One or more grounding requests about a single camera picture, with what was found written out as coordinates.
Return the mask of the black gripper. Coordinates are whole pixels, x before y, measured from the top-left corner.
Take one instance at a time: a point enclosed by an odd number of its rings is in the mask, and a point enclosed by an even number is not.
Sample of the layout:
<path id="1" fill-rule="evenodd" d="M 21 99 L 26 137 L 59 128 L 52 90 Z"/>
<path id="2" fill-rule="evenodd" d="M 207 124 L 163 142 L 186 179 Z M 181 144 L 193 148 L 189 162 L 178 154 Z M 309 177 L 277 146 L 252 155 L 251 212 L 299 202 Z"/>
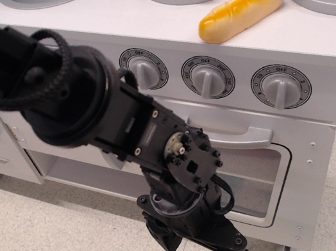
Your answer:
<path id="1" fill-rule="evenodd" d="M 165 251 L 177 251 L 188 239 L 212 251 L 249 251 L 247 239 L 224 215 L 208 208 L 203 194 L 193 193 L 184 204 L 172 204 L 155 192 L 141 195 L 146 227 Z"/>

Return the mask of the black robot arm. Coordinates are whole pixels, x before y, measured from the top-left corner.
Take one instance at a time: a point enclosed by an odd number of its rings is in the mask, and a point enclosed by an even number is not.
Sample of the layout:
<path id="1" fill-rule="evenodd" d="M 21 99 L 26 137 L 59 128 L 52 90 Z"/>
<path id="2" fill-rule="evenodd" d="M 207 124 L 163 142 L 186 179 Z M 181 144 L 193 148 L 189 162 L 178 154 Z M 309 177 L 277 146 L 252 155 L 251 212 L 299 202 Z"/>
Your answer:
<path id="1" fill-rule="evenodd" d="M 208 136 L 150 96 L 101 52 L 70 46 L 58 33 L 24 36 L 0 28 L 0 110 L 19 111 L 35 134 L 59 147 L 93 145 L 138 164 L 150 193 L 137 199 L 148 231 L 166 251 L 188 239 L 211 251 L 249 251 L 226 218 L 234 200 L 216 174 Z"/>

